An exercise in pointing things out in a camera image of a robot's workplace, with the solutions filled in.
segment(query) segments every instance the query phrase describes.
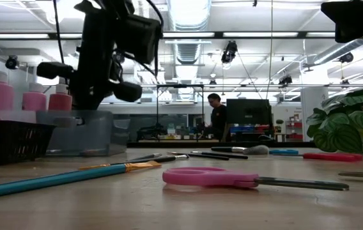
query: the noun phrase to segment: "wooden table surface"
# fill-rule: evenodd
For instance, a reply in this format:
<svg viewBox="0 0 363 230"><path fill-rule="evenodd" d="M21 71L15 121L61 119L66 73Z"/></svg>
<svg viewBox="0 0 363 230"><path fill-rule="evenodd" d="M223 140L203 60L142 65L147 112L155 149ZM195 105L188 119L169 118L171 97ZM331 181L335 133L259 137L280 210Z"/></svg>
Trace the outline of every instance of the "wooden table surface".
<svg viewBox="0 0 363 230"><path fill-rule="evenodd" d="M43 158L6 165L0 167L0 183L167 150L173 149L128 149L127 154L109 158ZM213 166L262 176L338 181L349 184L350 191L266 185L252 190L201 188L166 185L162 181L165 169L185 166ZM230 161L179 160L164 163L158 169L0 197L0 229L363 229L363 180L341 178L338 171L363 171L363 162L274 156Z"/></svg>

